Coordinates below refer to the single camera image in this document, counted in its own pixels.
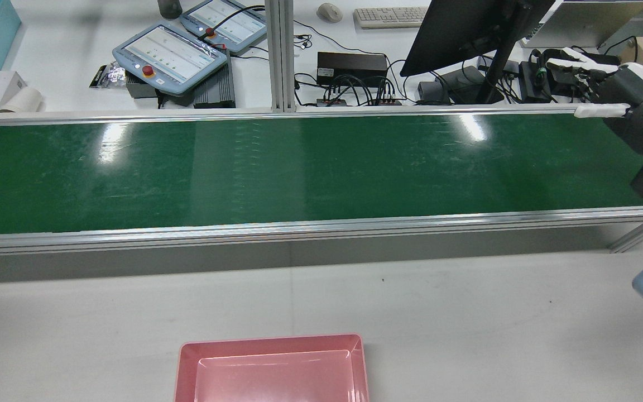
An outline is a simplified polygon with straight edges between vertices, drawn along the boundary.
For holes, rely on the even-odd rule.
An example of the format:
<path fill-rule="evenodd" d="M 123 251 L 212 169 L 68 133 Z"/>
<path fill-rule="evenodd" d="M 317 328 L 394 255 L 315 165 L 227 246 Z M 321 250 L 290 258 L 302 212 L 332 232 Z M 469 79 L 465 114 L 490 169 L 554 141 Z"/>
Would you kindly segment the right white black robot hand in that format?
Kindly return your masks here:
<path fill-rule="evenodd" d="M 633 151 L 643 155 L 643 65 L 601 64 L 565 47 L 560 59 L 550 58 L 553 72 L 584 78 L 591 101 L 575 107 L 576 118 L 602 118 L 605 125 Z"/>

